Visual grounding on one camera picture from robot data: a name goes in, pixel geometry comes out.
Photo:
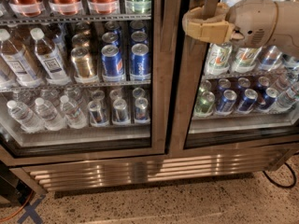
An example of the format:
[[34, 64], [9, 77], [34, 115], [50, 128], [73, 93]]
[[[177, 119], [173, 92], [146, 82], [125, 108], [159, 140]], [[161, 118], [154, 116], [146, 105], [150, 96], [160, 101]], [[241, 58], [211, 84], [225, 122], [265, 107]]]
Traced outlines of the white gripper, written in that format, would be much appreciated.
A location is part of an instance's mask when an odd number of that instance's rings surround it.
[[298, 2], [242, 0], [232, 7], [218, 3], [212, 15], [205, 15], [204, 8], [184, 15], [183, 30], [189, 37], [214, 44], [230, 40], [240, 48], [276, 46], [299, 58]]

